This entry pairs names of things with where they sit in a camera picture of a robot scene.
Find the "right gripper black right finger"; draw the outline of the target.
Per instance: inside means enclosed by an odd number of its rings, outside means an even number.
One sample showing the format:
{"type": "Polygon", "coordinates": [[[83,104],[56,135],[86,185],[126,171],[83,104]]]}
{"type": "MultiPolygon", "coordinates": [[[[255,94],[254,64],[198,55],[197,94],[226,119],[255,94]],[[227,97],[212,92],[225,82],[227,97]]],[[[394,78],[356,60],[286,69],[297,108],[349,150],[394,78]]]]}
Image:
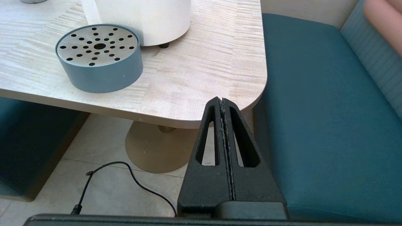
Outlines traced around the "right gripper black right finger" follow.
{"type": "Polygon", "coordinates": [[[223,115],[232,200],[284,203],[285,198],[237,105],[223,99],[223,115]]]}

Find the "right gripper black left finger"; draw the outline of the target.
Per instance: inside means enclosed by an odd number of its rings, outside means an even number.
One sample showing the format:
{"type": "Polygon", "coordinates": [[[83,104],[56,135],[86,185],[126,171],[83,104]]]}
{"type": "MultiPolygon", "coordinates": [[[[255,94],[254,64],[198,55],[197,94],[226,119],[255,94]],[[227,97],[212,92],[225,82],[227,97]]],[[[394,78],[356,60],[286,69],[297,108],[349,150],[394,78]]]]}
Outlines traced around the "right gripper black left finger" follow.
{"type": "Polygon", "coordinates": [[[231,199],[221,106],[222,101],[218,97],[209,100],[205,106],[177,200],[177,214],[179,217],[195,215],[210,218],[214,214],[217,205],[231,199]],[[205,166],[202,165],[202,160],[207,132],[211,122],[214,123],[215,164],[205,166]]]}

